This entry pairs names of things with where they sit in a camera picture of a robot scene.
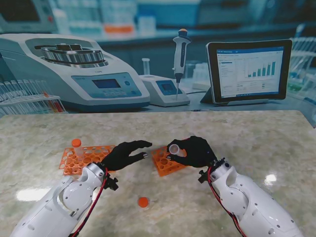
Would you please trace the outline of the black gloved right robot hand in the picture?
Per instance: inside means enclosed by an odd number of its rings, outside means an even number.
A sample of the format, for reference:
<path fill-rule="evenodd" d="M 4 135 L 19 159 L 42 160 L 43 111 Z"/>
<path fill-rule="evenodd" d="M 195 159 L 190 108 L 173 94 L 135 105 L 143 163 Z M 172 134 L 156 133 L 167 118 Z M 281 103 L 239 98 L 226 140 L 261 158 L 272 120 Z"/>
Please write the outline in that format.
<path fill-rule="evenodd" d="M 172 154 L 170 147 L 177 145 L 180 150 L 186 151 L 186 156 L 181 157 L 179 155 Z M 192 166 L 195 168 L 201 168 L 205 166 L 212 166 L 217 157 L 211 149 L 208 142 L 197 136 L 191 136 L 184 140 L 174 139 L 167 145 L 167 151 L 170 155 L 167 156 L 169 160 L 175 161 L 185 166 Z"/>

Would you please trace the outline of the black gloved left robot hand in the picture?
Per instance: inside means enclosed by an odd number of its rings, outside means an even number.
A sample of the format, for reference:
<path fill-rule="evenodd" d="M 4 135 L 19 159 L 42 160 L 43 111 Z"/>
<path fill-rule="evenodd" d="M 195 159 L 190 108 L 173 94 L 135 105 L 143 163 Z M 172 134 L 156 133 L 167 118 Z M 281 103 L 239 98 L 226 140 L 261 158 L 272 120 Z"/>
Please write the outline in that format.
<path fill-rule="evenodd" d="M 137 149 L 151 147 L 152 143 L 144 140 L 123 142 L 113 148 L 113 150 L 99 163 L 100 168 L 108 171 L 121 170 L 128 165 L 138 162 L 148 156 L 146 152 L 131 155 Z"/>

